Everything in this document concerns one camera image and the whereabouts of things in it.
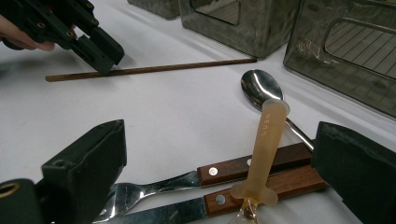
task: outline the wooden handle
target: wooden handle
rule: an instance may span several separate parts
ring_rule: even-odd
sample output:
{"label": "wooden handle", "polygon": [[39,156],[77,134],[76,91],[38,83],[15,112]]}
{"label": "wooden handle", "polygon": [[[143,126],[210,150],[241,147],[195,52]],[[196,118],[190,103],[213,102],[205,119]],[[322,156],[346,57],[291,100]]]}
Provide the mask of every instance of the wooden handle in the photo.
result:
{"label": "wooden handle", "polygon": [[[311,157],[312,154],[304,143],[280,147],[275,155],[271,173],[309,164]],[[248,176],[249,159],[251,159],[251,156],[199,167],[197,171],[201,186],[205,187],[246,178]]]}
{"label": "wooden handle", "polygon": [[[267,187],[273,189],[279,200],[282,200],[315,190],[326,189],[328,185],[311,165],[305,165],[277,175],[271,175],[268,177]],[[244,201],[243,199],[235,199],[231,195],[230,189],[208,194],[204,198],[209,217],[238,211]]]}

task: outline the human hand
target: human hand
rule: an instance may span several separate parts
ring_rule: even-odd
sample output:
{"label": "human hand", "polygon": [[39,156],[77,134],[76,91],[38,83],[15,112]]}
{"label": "human hand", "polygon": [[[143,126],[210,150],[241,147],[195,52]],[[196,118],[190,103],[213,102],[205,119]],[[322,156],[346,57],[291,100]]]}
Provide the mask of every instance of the human hand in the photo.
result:
{"label": "human hand", "polygon": [[51,51],[55,48],[55,44],[52,42],[35,42],[29,35],[21,31],[2,15],[0,15],[0,41],[1,38],[7,39],[10,43],[22,49],[42,49],[44,51]]}

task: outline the spoon bowl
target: spoon bowl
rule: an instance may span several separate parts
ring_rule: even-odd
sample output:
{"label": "spoon bowl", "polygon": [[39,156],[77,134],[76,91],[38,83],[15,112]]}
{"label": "spoon bowl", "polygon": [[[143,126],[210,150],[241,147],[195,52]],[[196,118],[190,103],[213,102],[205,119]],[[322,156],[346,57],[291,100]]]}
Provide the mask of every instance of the spoon bowl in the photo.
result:
{"label": "spoon bowl", "polygon": [[[242,75],[241,87],[248,100],[259,111],[262,111],[262,104],[269,99],[284,100],[282,90],[276,80],[260,69],[249,70]],[[314,149],[312,140],[291,120],[286,119],[286,124],[311,151]]]}

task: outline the fork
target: fork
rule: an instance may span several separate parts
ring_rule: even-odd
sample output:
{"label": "fork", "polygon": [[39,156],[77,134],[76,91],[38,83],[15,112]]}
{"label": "fork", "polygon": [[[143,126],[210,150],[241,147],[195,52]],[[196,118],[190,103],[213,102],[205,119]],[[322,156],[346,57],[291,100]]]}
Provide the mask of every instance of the fork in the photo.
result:
{"label": "fork", "polygon": [[[311,156],[310,150],[303,143],[281,147],[277,150],[271,172],[280,172],[291,167],[309,164]],[[113,217],[122,216],[151,195],[208,187],[246,178],[250,159],[251,156],[246,156],[222,161],[198,167],[184,175],[146,185],[117,183],[111,188],[105,208],[93,223],[105,222]]]}

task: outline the black clamp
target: black clamp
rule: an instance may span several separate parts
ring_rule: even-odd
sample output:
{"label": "black clamp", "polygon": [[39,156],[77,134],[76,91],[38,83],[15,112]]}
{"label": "black clamp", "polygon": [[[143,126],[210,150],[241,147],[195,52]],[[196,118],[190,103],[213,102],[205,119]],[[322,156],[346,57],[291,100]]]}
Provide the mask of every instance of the black clamp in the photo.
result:
{"label": "black clamp", "polygon": [[0,223],[91,224],[125,165],[123,120],[98,125],[44,163],[38,183],[0,183]]}
{"label": "black clamp", "polygon": [[[122,46],[99,27],[93,4],[86,0],[2,0],[0,14],[35,42],[50,41],[73,50],[91,67],[106,74],[124,55]],[[77,38],[76,25],[87,36]],[[6,46],[17,49],[5,41]]]}

